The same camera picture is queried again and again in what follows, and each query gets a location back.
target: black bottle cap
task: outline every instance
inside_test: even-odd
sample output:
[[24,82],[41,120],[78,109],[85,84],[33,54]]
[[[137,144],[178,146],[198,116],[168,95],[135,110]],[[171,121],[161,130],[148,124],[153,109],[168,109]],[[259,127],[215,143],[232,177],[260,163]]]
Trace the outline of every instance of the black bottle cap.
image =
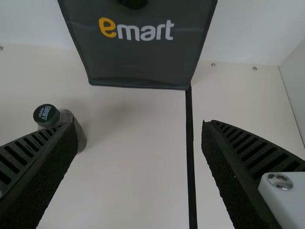
[[44,104],[36,108],[33,118],[41,127],[48,127],[57,123],[61,118],[61,114],[55,106]]

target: black vertical strap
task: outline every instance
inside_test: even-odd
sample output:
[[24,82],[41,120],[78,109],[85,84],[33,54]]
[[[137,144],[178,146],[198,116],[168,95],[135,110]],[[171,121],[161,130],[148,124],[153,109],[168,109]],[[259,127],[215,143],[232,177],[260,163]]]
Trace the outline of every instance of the black vertical strap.
[[194,137],[193,137],[193,106],[192,87],[185,92],[186,108],[186,161],[187,161],[187,187],[189,197],[189,223],[190,229],[197,229],[197,206],[194,169]]

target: metal screw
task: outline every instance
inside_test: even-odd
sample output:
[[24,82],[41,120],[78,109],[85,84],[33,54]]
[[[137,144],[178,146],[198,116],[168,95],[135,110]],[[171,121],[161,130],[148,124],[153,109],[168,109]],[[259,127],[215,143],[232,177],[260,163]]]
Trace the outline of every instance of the metal screw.
[[282,190],[290,190],[294,186],[292,180],[282,173],[270,173],[268,180],[274,187]]

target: bottle label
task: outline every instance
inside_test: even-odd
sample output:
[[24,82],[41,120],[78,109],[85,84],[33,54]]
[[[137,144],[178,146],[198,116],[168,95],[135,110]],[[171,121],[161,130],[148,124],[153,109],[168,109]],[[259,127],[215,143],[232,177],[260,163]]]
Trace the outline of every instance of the bottle label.
[[39,118],[43,119],[43,120],[48,120],[48,114],[51,110],[51,106],[45,106],[43,108],[41,108],[40,112],[39,112]]

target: white wall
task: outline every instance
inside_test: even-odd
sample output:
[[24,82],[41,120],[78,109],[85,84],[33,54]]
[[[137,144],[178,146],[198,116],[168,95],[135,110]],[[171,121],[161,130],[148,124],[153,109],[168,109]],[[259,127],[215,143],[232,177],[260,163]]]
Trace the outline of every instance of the white wall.
[[279,65],[305,38],[304,0],[219,0],[202,60]]
[[305,40],[280,65],[280,71],[305,144]]
[[[305,38],[304,0],[219,0],[202,60],[279,65]],[[1,0],[0,43],[74,48],[56,0]]]
[[56,0],[1,0],[0,43],[74,48]]

